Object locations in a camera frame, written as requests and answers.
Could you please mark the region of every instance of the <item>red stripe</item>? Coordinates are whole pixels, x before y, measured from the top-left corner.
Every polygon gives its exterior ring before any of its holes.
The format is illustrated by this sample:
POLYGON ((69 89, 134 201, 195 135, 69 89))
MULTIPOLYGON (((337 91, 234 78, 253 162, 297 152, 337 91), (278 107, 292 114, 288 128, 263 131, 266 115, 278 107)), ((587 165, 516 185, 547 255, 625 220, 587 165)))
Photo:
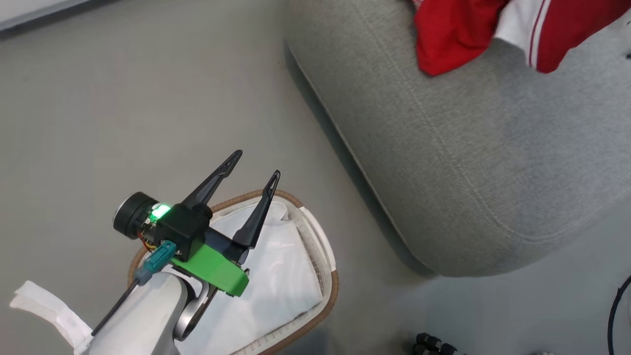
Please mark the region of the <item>red stripe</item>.
POLYGON ((541 17, 541 12, 543 11, 543 5, 546 3, 546 0, 541 1, 541 7, 539 8, 539 13, 537 14, 537 20, 534 21, 533 26, 533 34, 530 36, 530 52, 528 54, 528 65, 530 67, 533 66, 533 44, 534 44, 534 33, 537 29, 537 24, 539 23, 539 17, 541 17))

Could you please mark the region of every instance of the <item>green plastic bracket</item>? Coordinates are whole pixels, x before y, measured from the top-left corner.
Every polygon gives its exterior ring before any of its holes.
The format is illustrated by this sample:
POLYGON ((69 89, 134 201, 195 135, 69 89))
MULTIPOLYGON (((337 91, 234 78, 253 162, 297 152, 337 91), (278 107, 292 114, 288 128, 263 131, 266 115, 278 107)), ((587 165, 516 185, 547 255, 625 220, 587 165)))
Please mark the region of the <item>green plastic bracket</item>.
POLYGON ((241 296, 250 282, 241 268, 205 244, 190 257, 189 261, 182 262, 176 258, 172 258, 171 261, 232 296, 241 296))

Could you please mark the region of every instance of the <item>gray sofa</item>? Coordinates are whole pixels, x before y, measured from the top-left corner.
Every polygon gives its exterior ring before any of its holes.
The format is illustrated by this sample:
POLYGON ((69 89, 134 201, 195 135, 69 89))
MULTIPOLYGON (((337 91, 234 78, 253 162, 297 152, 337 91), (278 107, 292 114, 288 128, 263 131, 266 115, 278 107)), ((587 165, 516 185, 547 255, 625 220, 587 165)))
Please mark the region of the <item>gray sofa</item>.
POLYGON ((286 41, 410 251, 510 272, 631 192, 631 61, 604 30, 549 75, 495 41, 429 78, 407 0, 289 0, 286 41))

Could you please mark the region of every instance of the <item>black cable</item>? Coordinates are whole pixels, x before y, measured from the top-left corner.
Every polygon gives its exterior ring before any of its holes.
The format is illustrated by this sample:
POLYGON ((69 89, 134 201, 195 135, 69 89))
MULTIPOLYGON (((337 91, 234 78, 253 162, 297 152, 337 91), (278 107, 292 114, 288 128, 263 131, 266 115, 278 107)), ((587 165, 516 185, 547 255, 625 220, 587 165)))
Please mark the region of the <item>black cable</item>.
POLYGON ((622 295, 627 290, 627 287, 629 287, 629 284, 631 284, 631 276, 629 276, 625 283, 622 284, 622 286, 618 289, 616 299, 613 300, 613 305, 611 305, 611 313, 609 313, 609 325, 607 326, 607 346, 609 349, 609 355, 613 355, 613 319, 616 317, 618 304, 620 304, 622 295))
POLYGON ((94 330, 92 331, 92 336, 95 336, 98 333, 98 331, 101 330, 101 328, 103 328, 103 326, 107 323, 107 321, 110 320, 110 318, 112 318, 114 313, 116 313, 116 311, 121 307, 122 303, 127 299, 127 297, 129 297, 129 294, 134 289, 134 287, 138 285, 138 282, 139 280, 136 279, 134 280, 134 282, 131 283, 131 285, 129 285, 125 293, 122 294, 121 298, 119 298, 119 300, 116 302, 114 307, 112 307, 112 309, 106 314, 105 318, 103 318, 103 320, 97 325, 97 327, 94 328, 94 330))

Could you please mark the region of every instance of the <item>red and white garment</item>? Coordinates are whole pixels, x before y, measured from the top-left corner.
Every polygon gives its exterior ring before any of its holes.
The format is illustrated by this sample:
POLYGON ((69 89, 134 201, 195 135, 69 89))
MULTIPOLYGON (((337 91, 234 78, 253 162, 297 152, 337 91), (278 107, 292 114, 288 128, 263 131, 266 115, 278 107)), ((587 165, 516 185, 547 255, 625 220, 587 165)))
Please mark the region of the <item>red and white garment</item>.
POLYGON ((419 68, 429 75, 456 69, 484 52, 494 37, 521 48, 526 63, 555 71, 566 53, 613 23, 631 0, 413 0, 418 6, 419 68))

